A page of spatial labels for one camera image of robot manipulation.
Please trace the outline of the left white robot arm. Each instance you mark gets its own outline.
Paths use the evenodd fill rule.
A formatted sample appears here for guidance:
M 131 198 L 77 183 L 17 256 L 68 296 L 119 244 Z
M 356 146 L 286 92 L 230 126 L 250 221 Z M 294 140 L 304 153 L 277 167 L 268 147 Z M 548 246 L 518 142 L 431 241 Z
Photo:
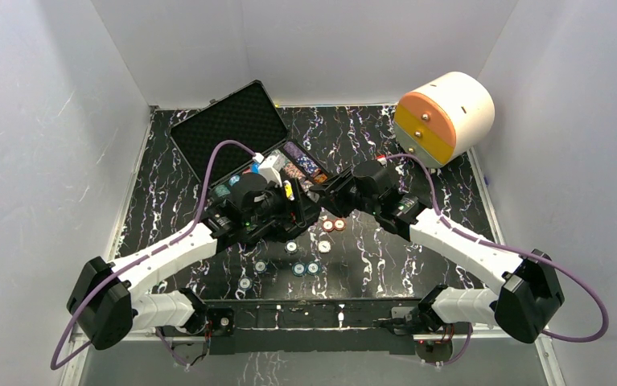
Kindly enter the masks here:
M 152 288 L 236 244 L 294 239 L 317 221 L 320 212 L 318 195 L 296 178 L 276 183 L 260 174 L 242 175 L 227 195 L 213 200 L 185 229 L 130 257 L 88 261 L 68 310 L 97 350 L 148 328 L 172 326 L 197 335 L 208 324 L 205 303 L 187 289 L 152 294 Z

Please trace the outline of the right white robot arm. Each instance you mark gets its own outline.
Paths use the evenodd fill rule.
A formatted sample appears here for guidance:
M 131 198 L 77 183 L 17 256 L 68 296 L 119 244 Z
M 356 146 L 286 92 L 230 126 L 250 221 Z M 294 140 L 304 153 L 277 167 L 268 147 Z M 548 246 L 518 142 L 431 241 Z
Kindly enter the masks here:
M 564 302 L 547 256 L 540 253 L 529 259 L 491 246 L 437 214 L 420 195 L 400 191 L 377 161 L 351 167 L 310 191 L 333 215 L 367 212 L 386 232 L 430 248 L 481 280 L 483 289 L 434 287 L 405 316 L 422 330 L 439 333 L 457 322 L 481 323 L 499 326 L 522 343 L 533 343 Z

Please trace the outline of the yellow big blind button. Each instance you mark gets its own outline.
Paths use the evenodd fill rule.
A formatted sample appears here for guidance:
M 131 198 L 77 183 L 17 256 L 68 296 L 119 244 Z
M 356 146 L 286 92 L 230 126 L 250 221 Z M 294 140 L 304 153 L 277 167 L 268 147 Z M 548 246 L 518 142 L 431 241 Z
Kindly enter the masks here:
M 285 180 L 283 183 L 283 189 L 285 192 L 285 196 L 289 201 L 294 201 L 294 190 L 289 180 Z

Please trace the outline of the red five chip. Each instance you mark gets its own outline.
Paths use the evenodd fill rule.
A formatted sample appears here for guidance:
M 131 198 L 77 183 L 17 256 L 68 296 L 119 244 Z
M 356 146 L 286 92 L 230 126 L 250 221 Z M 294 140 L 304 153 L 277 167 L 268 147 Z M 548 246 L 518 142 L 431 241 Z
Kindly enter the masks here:
M 343 219 L 337 219 L 333 221 L 334 229 L 337 231 L 343 231 L 346 228 L 346 223 Z
M 335 229 L 334 222 L 332 220 L 324 220 L 322 223 L 322 229 L 325 232 L 332 232 Z

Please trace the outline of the white one chip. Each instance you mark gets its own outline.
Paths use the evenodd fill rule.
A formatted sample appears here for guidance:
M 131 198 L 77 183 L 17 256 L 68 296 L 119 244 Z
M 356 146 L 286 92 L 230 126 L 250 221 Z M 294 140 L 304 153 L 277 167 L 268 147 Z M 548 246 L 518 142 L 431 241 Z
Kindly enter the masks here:
M 318 243 L 318 250 L 322 254 L 329 253 L 331 251 L 331 243 L 327 240 L 321 240 Z

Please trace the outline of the blue fifty chip lowest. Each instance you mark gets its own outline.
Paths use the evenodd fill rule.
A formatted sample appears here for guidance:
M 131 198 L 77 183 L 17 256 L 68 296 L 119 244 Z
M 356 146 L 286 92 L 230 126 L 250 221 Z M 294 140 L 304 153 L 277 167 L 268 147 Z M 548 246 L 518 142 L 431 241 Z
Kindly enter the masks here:
M 253 287 L 253 281 L 249 277 L 241 277 L 238 281 L 238 289 L 247 291 Z

